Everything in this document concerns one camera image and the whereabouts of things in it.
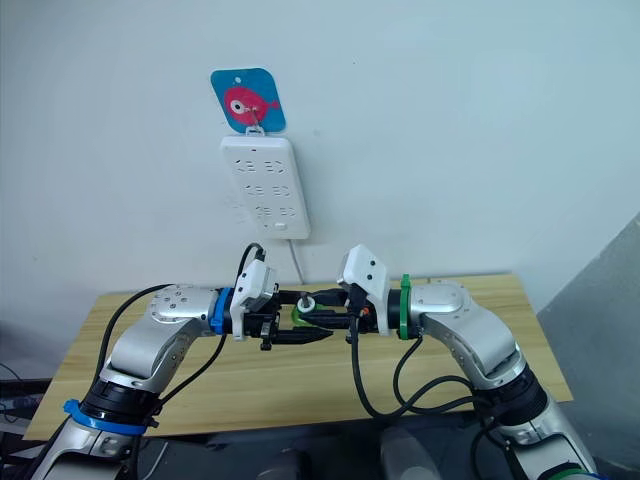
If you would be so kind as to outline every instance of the wooden table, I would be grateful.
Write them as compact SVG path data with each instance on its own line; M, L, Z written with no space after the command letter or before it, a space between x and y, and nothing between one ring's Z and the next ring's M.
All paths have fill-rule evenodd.
M517 277L486 275L454 280L463 283L479 304L507 323L540 382L555 398L571 400L571 392ZM427 281L412 280L412 283ZM334 286L307 285L305 289ZM104 326L127 297L98 298L51 382L24 437L26 440L48 439L65 417L62 411L65 400L84 397ZM142 315L148 300L139 300L121 317L112 340ZM283 308L281 325L284 328L289 325L289 312ZM217 342L215 337L196 340L169 388L200 367ZM410 344L395 335L361 337L364 384L378 410L389 411L397 406L391 378L396 363ZM149 429L148 435L219 432L367 417L353 385L350 347L344 341L343 332L308 345L275 345L270 352L261 352L259 346L258 339L234 342L230 337L217 362L165 406L157 417L160 427ZM427 381L445 374L460 374L460 370L443 345L427 338L407 362L400 387L408 398ZM419 405L434 406L465 394L459 384L444 384L429 392Z

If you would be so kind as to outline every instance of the black cable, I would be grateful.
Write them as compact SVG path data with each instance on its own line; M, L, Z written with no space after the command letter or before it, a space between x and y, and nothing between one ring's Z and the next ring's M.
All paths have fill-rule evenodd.
M118 318L120 318L120 315L122 315L122 313L127 308L129 308L133 302L135 302L139 298L144 297L145 295L151 292L155 292L156 290L162 290L163 288L168 287L169 285L171 284L165 283L163 285L155 285L153 287L145 288L144 290L130 297L126 302L124 302L122 305L120 305L120 307L118 307L118 310L116 310L115 313L111 316L111 319L109 320L109 323L107 323L107 327L104 329L104 333L102 334L102 343L100 344L100 353L98 354L96 371L93 374L93 380L91 381L91 385L95 384L100 378L100 371L102 370L102 367L104 366L104 361L107 358L107 348L109 348L109 340L111 339L111 332L113 332L113 327L115 327L116 322L118 321Z
M0 407L2 407L2 415L4 416L4 421L7 423L16 423L18 421L18 417L13 417L13 420L9 420L7 416L7 406L4 403L0 403Z
M259 243L256 243L256 242L252 242L249 245L247 245L247 247L244 249L244 253L242 254L242 258L240 259L240 264L238 265L238 273L236 275L236 281L237 281L238 277L242 274L242 271L244 270L244 265L245 265L245 263L247 261L247 257L249 256L249 253L251 253L251 250L253 248L257 249L255 258L258 258L260 260L264 260L265 251L264 251L264 248L262 247L262 245L260 245ZM220 337L220 341L218 342L218 346L216 347L215 351L213 352L213 355L211 355L209 360L207 360L206 363L204 365L202 365L202 367L200 367L193 374L191 374L189 376L189 378L187 378L186 380L181 382L177 387L175 387L173 390L171 390L169 393L167 393L164 397L159 399L158 402L156 402L156 404L154 405L153 409L147 414L146 419L145 419L145 423L148 423L149 420L151 419L151 417L153 415L156 415L157 413L159 413L160 409L169 400L171 400L173 397L175 397L184 388L186 388L191 382L193 382L196 378L198 378L200 375L202 375L205 372L205 370L207 370L213 364L213 362L216 361L216 359L220 356L220 353L222 353L222 347L224 347L224 344L225 344L226 340L227 340L227 334L224 333ZM138 478L138 457L140 455L140 440L141 440L141 436L136 437L134 439L133 447L131 449L131 459L130 459L130 467L129 467L129 469L130 469L130 476L133 479L137 479Z
M16 377L16 380L18 380L20 383L22 383L24 385L24 380L22 378L20 378L20 375L18 375L15 370L7 365L5 365L4 363L0 362L0 367L5 368L7 370L9 370L11 372L11 374Z
M142 435L134 437L131 445L131 457L129 458L129 475L128 478L138 480L138 458L140 457L140 442Z
M142 446L140 447L140 451L141 451L141 452L142 452L145 448L147 448L147 447L149 446L149 444L151 443L151 439L150 439L150 438L145 438L145 440L146 440L146 441L144 442L144 445L142 445Z
M367 398L367 394L364 390L364 385L362 384L362 376L360 374L360 358L358 353L358 324L357 324L357 319L355 317L351 320L349 331L351 333L351 368L353 370L353 381L356 385L356 391L358 392L358 398L360 399L360 403L362 403L362 406L364 407L364 409L372 417L380 418L380 419L393 419L393 418L399 417L400 415L408 411L411 407L413 407L413 405L420 399L420 397L422 397L431 388L433 388L434 382L438 380L438 379L433 380L427 383L426 385L422 386L420 389L418 389L416 393L414 393L409 398L409 400L407 400L406 402L403 402L400 405L400 407L397 408L396 410L390 413L378 412L373 407L373 405L371 405L371 402L369 402L369 399ZM457 400L448 402L444 405L434 407L431 413L442 413L446 410L450 410L451 408L463 405L465 403L471 403L471 402L486 402L486 401L482 398L473 397L473 396L459 398Z
M480 420L480 425L482 425L482 427L486 427L487 426L487 422L485 421L485 419L479 413L478 413L478 419ZM494 420L493 424L494 424L493 428L495 428L497 426L498 422L496 420ZM491 435L491 430L493 430L493 428L491 428L491 429L489 429L487 431L487 433L485 434L485 437L487 437L487 440L489 440L491 443L493 443L496 447L498 447L500 449L505 449L507 447L506 443L500 442L499 440L496 440Z
M402 397L402 394L400 393L400 387L398 385L399 380L400 380L400 373L401 373L402 368L404 367L405 363L407 362L407 360L409 360L409 357L411 357L411 355L413 355L413 353L418 349L418 347L420 345L422 345L422 337L418 337L418 339L413 343L413 345L411 345L409 350L407 350L407 352L402 356L402 358L398 362L398 365L396 365L396 369L393 372L393 394L395 395L396 400L398 401L398 403L400 405L403 405L403 404L406 403L406 400ZM434 380L431 380L427 384L425 384L425 386L423 388L425 388L426 391L429 391L429 390L437 387L438 385L440 385L442 383L446 383L446 382L461 383L464 386L466 386L470 391L473 392L473 385L471 384L471 382L469 380L467 380L466 378L459 377L457 375L444 375L442 377L438 377L438 378L436 378ZM412 406L411 408L409 408L409 411L413 412L413 413L418 413L418 414L421 414L421 415L428 415L428 414L445 412L445 411L450 410L452 408L455 408L455 407L457 407L459 405L464 405L466 403L471 403L471 402L474 402L474 401L484 402L483 399L479 399L477 397L470 396L470 397L459 398L457 400L453 400L451 402L445 403L443 405L439 405L437 407L421 408L421 407Z
M189 378L184 380L180 385L175 387L169 393L167 393L164 397L162 397L155 405L154 412L157 412L159 408L161 408L165 403L175 397L182 389L184 389L187 385L193 382L196 378L204 373L204 371L211 366L213 362L216 361L220 353L222 352L222 347L224 347L224 342L227 340L227 334L224 333L220 336L220 341L218 342L218 346L216 350L213 352L213 355L206 361L204 365L202 365L195 373L193 373Z
M480 474L480 469L478 468L478 445L480 445L480 440L482 437L487 437L491 439L489 432L496 427L495 420L488 425L484 425L478 433L476 433L475 437L471 441L471 471L473 472L473 476L476 480L483 480L482 475Z
M24 475L21 477L23 480L29 480L31 477L33 477L33 474L36 473L36 470L44 460L44 457L46 457L47 453L49 453L49 450L51 450L51 447L58 438L58 435L60 435L60 432L66 425L67 420L69 420L69 417L65 418L62 421L56 431L53 432L53 435L51 435L51 438L49 438L47 443L44 444L44 447L42 447L42 450L40 450L38 456L29 464L29 468L27 468L27 470L24 472Z
M247 245L247 248L244 249L244 253L242 254L242 259L240 259L240 265L238 265L238 273L236 274L236 280L238 280L238 277L242 274L242 270L244 270L244 264L247 261L247 257L249 256L249 253L251 252L252 248L257 249L256 258L259 260L264 260L265 251L264 251L264 248L262 248L262 245L260 245L257 242L251 242L249 245Z

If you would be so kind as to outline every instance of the blue sign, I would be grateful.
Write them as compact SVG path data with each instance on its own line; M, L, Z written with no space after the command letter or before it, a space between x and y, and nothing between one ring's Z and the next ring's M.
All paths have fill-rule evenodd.
M247 127L260 126L265 132L281 132L286 126L276 84L262 68L216 70L211 74L229 126L245 133Z

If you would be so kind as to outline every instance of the red fish illustration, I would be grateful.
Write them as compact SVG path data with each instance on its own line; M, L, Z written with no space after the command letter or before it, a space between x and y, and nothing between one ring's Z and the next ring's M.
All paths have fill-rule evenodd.
M224 106L234 120L243 125L260 123L270 108L280 108L278 102L267 103L264 98L246 87L231 87L224 94Z

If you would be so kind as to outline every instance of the green object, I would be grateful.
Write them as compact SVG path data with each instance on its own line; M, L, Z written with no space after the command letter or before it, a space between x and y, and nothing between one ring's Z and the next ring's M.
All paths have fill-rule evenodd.
M325 308L327 307L316 302L316 306L313 308L313 311L324 310ZM311 325L309 322L305 322L300 318L300 312L298 311L298 307L295 305L291 309L291 321L296 327L315 327L315 325Z
M582 470L581 468L571 468L569 470L565 470L564 472L558 472L555 475L552 475L549 480L560 480L562 478L566 478L570 475L578 475L580 473L586 473L588 474L589 472L585 472L584 470Z
M400 281L400 338L409 340L409 293L411 292L411 280L409 274L402 275Z

